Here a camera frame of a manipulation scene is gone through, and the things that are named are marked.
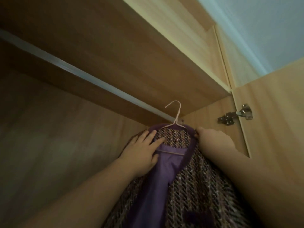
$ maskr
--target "wooden wardrobe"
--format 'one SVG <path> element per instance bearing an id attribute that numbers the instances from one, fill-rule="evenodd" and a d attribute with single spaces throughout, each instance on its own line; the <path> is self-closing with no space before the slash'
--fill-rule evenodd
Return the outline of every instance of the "wooden wardrobe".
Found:
<path id="1" fill-rule="evenodd" d="M 0 0 L 0 226 L 10 227 L 170 122 L 222 130 L 295 183 L 304 58 L 260 76 L 197 0 Z M 217 119 L 248 104 L 253 120 Z"/>

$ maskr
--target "hinge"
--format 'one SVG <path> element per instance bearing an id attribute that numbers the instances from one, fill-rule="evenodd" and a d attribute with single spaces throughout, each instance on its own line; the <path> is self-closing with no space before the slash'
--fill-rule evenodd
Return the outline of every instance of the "hinge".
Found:
<path id="1" fill-rule="evenodd" d="M 226 126 L 230 126 L 234 124 L 233 119 L 237 118 L 238 116 L 246 118 L 246 120 L 253 119 L 252 111 L 248 104 L 242 105 L 242 109 L 239 112 L 236 111 L 236 112 L 226 113 L 224 116 L 218 118 L 217 122 L 225 124 Z"/>

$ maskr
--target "clothes hanger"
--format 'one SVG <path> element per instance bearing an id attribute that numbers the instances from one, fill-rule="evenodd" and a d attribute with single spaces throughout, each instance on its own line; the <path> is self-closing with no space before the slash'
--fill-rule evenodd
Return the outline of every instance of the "clothes hanger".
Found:
<path id="1" fill-rule="evenodd" d="M 180 103 L 180 101 L 174 100 L 174 101 L 170 102 L 168 105 L 166 105 L 165 108 L 167 108 L 167 106 L 171 105 L 171 103 L 173 103 L 173 102 L 175 102 L 175 101 L 179 103 L 179 109 L 178 109 L 176 118 L 175 118 L 175 120 L 174 120 L 174 122 L 173 122 L 172 124 L 167 125 L 167 126 L 164 126 L 164 127 L 162 127 L 161 129 L 166 128 L 166 127 L 169 127 L 169 126 L 173 126 L 174 124 L 176 124 L 177 126 L 181 126 L 181 127 L 183 127 L 183 128 L 186 129 L 186 127 L 184 127 L 184 126 L 182 126 L 182 125 L 180 125 L 180 124 L 178 123 L 178 116 L 179 116 L 179 113 L 180 113 L 180 110 L 181 110 L 181 103 Z"/>

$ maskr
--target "person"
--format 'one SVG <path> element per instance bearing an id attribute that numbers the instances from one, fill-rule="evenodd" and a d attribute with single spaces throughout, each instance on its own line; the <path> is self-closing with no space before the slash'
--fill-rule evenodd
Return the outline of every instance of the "person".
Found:
<path id="1" fill-rule="evenodd" d="M 221 131 L 196 129 L 203 155 L 235 184 L 266 227 L 304 227 L 303 189 L 239 153 Z M 70 193 L 46 207 L 21 227 L 100 227 L 127 185 L 157 163 L 156 131 L 135 137 L 121 156 Z"/>

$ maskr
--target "ceiling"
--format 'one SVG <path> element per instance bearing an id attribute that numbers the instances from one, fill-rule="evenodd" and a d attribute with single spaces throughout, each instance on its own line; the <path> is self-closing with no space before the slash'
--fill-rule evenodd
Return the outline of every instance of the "ceiling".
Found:
<path id="1" fill-rule="evenodd" d="M 304 57 L 304 0 L 199 0 L 261 75 Z"/>

